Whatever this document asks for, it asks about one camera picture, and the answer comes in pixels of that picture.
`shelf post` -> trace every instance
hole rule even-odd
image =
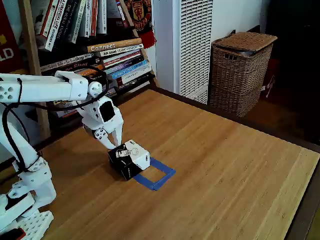
[[[25,48],[28,56],[28,64],[30,74],[41,75],[40,63],[38,57],[38,48],[36,44],[36,35],[34,29],[34,23],[31,12],[30,0],[18,0],[23,38],[25,42]],[[39,104],[45,106],[45,102],[39,102]],[[51,136],[50,126],[48,120],[48,112],[43,109],[36,109],[38,124],[41,129],[42,140],[47,139]]]

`small box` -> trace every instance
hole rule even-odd
[[[129,140],[108,152],[111,166],[129,180],[150,166],[150,153]]]

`wicker basket lid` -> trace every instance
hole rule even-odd
[[[222,38],[212,44],[217,47],[234,49],[238,51],[258,52],[264,47],[277,40],[276,36],[255,33],[255,32],[237,32],[229,37]]]

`white heater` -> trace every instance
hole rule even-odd
[[[153,3],[160,87],[206,104],[213,0],[155,0]]]

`red poster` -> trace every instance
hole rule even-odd
[[[0,1],[0,23],[0,73],[11,73],[23,69],[24,63],[20,50],[2,1]]]

